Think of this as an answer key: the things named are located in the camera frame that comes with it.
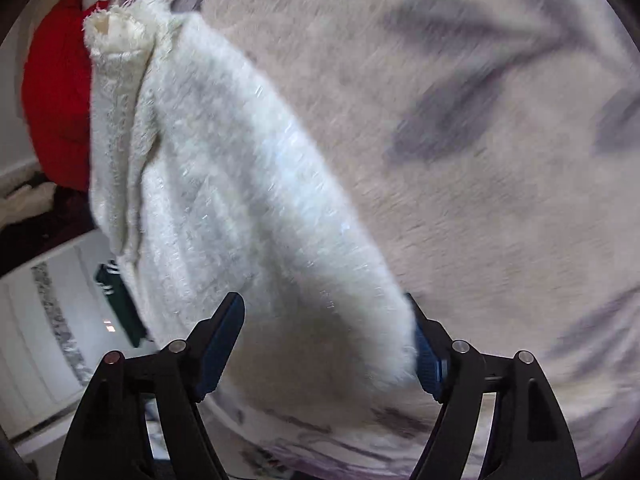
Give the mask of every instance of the white fabric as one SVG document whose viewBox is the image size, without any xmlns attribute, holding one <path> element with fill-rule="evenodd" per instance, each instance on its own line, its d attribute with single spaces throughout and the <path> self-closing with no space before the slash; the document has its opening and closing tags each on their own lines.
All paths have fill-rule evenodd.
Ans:
<svg viewBox="0 0 640 480">
<path fill-rule="evenodd" d="M 158 344 L 235 290 L 246 321 L 225 377 L 253 405 L 412 382 L 410 306 L 270 83 L 167 0 L 95 13 L 85 40 L 92 211 Z"/>
<path fill-rule="evenodd" d="M 35 189 L 22 186 L 6 198 L 0 198 L 0 231 L 9 224 L 46 213 L 53 208 L 56 185 L 45 182 Z"/>
</svg>

